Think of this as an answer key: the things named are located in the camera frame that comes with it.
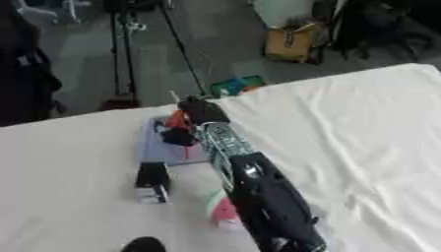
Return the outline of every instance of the cable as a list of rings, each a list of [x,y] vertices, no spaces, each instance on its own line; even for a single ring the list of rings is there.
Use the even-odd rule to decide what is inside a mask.
[[[205,77],[205,80],[204,80],[204,88],[208,89],[209,88],[209,83],[210,83],[210,78],[212,77],[213,70],[215,69],[216,61],[212,57],[210,57],[208,54],[206,54],[206,53],[204,53],[202,51],[195,50],[194,52],[199,53],[200,55],[204,56],[206,59],[208,59],[211,62],[210,63],[210,67],[207,70],[207,76]]]
[[[173,35],[173,37],[174,37],[174,39],[176,41],[177,47],[181,51],[182,56],[184,57],[184,60],[187,63],[188,68],[190,69],[190,73],[193,76],[193,79],[195,80],[196,85],[198,86],[198,89],[199,89],[199,92],[200,92],[200,96],[205,96],[206,92],[204,90],[204,87],[202,86],[201,81],[199,80],[199,77],[195,73],[193,65],[191,64],[190,59],[188,58],[185,46],[182,43],[181,39],[179,38],[179,35],[178,35],[176,29],[174,28],[174,25],[173,25],[173,23],[171,21],[171,18],[168,16],[167,11],[165,10],[164,4],[160,3],[159,4],[159,8],[160,8],[160,11],[162,12],[162,14],[163,14],[163,16],[165,18],[165,21],[167,22],[168,27],[170,28],[171,34]]]

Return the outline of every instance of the small box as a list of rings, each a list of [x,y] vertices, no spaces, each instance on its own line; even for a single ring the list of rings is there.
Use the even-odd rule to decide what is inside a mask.
[[[143,162],[135,183],[138,198],[143,203],[166,203],[170,189],[168,167],[164,162]]]
[[[314,37],[315,27],[307,29],[269,30],[265,54],[273,60],[305,63]]]

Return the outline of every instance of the tripod leg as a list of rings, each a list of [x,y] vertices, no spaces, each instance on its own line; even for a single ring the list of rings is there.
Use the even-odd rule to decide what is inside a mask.
[[[165,21],[167,22],[168,27],[170,28],[171,34],[173,35],[174,40],[176,41],[177,47],[181,51],[182,56],[184,57],[184,60],[187,63],[188,68],[190,69],[190,72],[191,72],[193,78],[195,79],[196,84],[198,85],[198,89],[201,93],[201,96],[206,95],[204,88],[201,85],[201,81],[199,80],[198,76],[196,75],[195,70],[193,68],[193,65],[191,64],[190,59],[188,58],[187,51],[185,50],[185,46],[182,43],[181,39],[179,38],[179,35],[176,32],[176,29],[173,26],[173,22],[171,21],[171,18],[168,16],[167,11],[165,10],[164,4],[163,3],[159,4],[159,8],[165,18]]]
[[[136,81],[135,81],[135,72],[133,69],[132,50],[131,50],[129,32],[127,30],[127,12],[122,12],[119,18],[120,18],[119,22],[121,24],[121,29],[123,32],[124,49],[126,52],[127,66],[129,70],[129,79],[130,79],[129,90],[131,95],[133,96],[133,100],[137,100],[137,89],[136,89]]]
[[[116,14],[110,14],[110,28],[112,35],[112,48],[111,52],[113,55],[113,78],[115,80],[115,95],[120,95],[119,90],[119,64],[118,64],[118,40],[116,37]]]

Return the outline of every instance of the wire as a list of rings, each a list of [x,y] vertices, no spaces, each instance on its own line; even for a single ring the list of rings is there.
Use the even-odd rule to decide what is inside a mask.
[[[203,51],[199,51],[199,50],[193,50],[194,52],[199,53],[200,55],[204,56],[208,61],[210,61],[210,67],[207,70],[207,74],[206,77],[204,78],[204,88],[208,89],[209,88],[209,84],[210,84],[210,78],[212,77],[213,71],[215,69],[215,64],[216,61],[207,53],[203,52]]]

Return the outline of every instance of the white wall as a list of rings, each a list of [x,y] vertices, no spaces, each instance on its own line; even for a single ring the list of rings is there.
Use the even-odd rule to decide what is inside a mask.
[[[255,0],[254,8],[269,28],[280,28],[289,18],[311,16],[314,0]]]

